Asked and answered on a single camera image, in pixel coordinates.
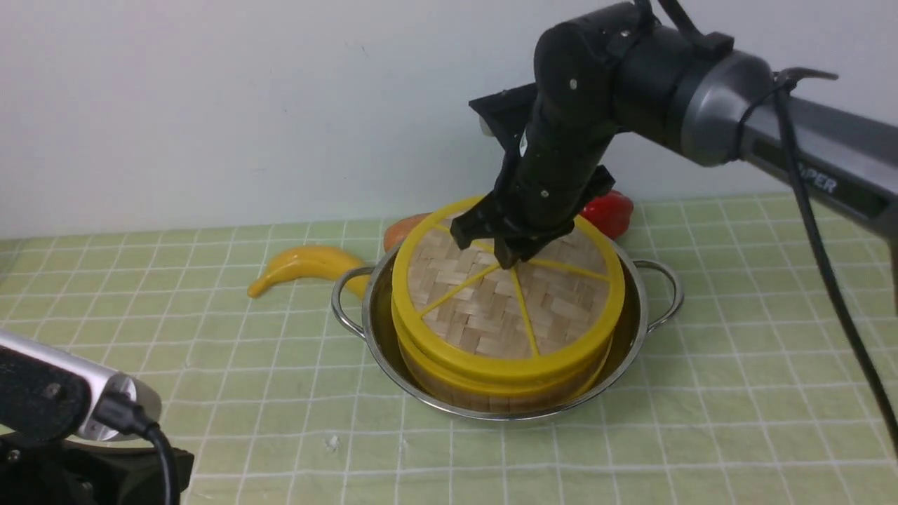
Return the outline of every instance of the white wall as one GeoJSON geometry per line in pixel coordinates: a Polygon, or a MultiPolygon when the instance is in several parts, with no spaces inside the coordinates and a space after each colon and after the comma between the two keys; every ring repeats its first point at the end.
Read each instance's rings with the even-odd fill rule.
{"type": "MultiPolygon", "coordinates": [[[[542,31],[609,3],[0,2],[0,236],[393,216],[486,191],[501,154],[467,101],[531,82],[542,31]]],[[[841,74],[798,94],[898,122],[894,0],[683,3],[774,67],[841,74]]],[[[638,199],[783,188],[630,136],[605,162],[638,199]]]]}

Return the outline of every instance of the screw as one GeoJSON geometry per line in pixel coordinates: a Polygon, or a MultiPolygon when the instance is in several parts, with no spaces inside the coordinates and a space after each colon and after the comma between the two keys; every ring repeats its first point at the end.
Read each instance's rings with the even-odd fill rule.
{"type": "Polygon", "coordinates": [[[62,386],[54,382],[45,387],[41,394],[48,400],[57,400],[62,394],[62,386]]]}

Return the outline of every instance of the robotic arm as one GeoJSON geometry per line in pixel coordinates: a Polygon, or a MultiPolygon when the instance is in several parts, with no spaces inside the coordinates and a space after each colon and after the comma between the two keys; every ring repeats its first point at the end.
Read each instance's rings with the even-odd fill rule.
{"type": "MultiPolygon", "coordinates": [[[[506,154],[492,192],[453,221],[459,247],[494,239],[508,269],[569,233],[614,184],[599,162],[627,131],[699,165],[744,160],[788,182],[774,91],[836,76],[775,73],[733,38],[699,33],[676,2],[659,4],[676,29],[648,0],[605,7],[542,34],[535,83],[471,102],[506,154]]],[[[786,105],[809,194],[898,240],[898,128],[798,98],[786,105]]]]}

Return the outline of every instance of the pot handle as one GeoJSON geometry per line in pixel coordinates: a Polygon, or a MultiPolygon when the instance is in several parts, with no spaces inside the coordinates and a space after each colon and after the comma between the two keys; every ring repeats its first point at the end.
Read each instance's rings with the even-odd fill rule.
{"type": "Polygon", "coordinates": [[[364,340],[365,339],[365,329],[362,328],[362,325],[356,323],[346,314],[346,311],[343,309],[343,302],[340,301],[340,295],[343,294],[343,289],[346,287],[346,284],[351,280],[359,276],[363,275],[371,275],[374,272],[374,267],[365,266],[358,267],[357,269],[352,269],[337,279],[336,284],[334,284],[333,291],[330,292],[330,310],[333,311],[334,315],[337,316],[337,320],[340,324],[343,325],[344,328],[354,333],[358,338],[364,340]]]}
{"type": "Polygon", "coordinates": [[[680,312],[683,302],[682,283],[676,272],[661,262],[654,260],[634,260],[633,264],[636,265],[636,268],[638,269],[649,269],[661,272],[673,285],[673,301],[671,302],[671,306],[667,308],[667,312],[662,314],[661,317],[658,317],[655,321],[648,324],[646,333],[651,333],[654,330],[657,330],[662,324],[667,323],[676,315],[676,313],[680,312]]]}

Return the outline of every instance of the yellow spoke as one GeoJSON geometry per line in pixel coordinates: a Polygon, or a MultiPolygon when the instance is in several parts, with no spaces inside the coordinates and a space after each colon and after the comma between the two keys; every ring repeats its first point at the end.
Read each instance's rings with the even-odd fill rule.
{"type": "Polygon", "coordinates": [[[521,280],[517,277],[517,267],[512,268],[511,279],[515,283],[517,303],[521,306],[521,317],[524,319],[527,338],[530,339],[530,349],[533,351],[533,357],[536,358],[540,355],[540,348],[536,345],[536,333],[533,332],[533,322],[530,321],[530,314],[527,313],[527,303],[524,301],[524,290],[521,288],[521,280]]]}
{"type": "Polygon", "coordinates": [[[612,281],[611,278],[608,277],[607,275],[603,275],[601,273],[597,273],[592,270],[581,269],[580,267],[575,267],[574,265],[568,265],[566,263],[562,263],[559,261],[542,260],[542,259],[538,259],[538,258],[533,258],[532,260],[530,260],[528,262],[530,262],[534,265],[540,265],[542,267],[546,267],[546,268],[550,268],[550,269],[569,271],[571,273],[577,273],[577,274],[580,274],[585,277],[591,277],[593,279],[604,280],[605,282],[612,281]]]}
{"type": "Polygon", "coordinates": [[[448,300],[448,299],[451,298],[451,297],[454,297],[455,295],[458,294],[459,291],[461,291],[462,289],[467,288],[468,286],[470,286],[471,284],[473,284],[473,283],[476,282],[477,280],[483,279],[484,277],[488,276],[489,273],[490,273],[491,271],[493,271],[493,270],[495,270],[495,269],[497,269],[497,268],[499,268],[499,266],[498,266],[497,264],[495,264],[495,265],[489,265],[487,268],[485,268],[485,269],[483,269],[483,270],[477,272],[476,274],[470,276],[469,278],[465,279],[464,282],[462,282],[462,283],[459,284],[458,286],[456,286],[456,287],[450,289],[448,293],[446,293],[445,295],[442,295],[441,297],[439,297],[439,299],[437,299],[434,303],[430,304],[429,306],[424,307],[424,310],[421,311],[420,314],[418,314],[418,315],[421,316],[421,317],[424,317],[424,316],[427,315],[430,311],[432,311],[432,310],[434,310],[435,308],[437,308],[437,307],[438,307],[440,304],[442,304],[444,301],[448,300]]]}

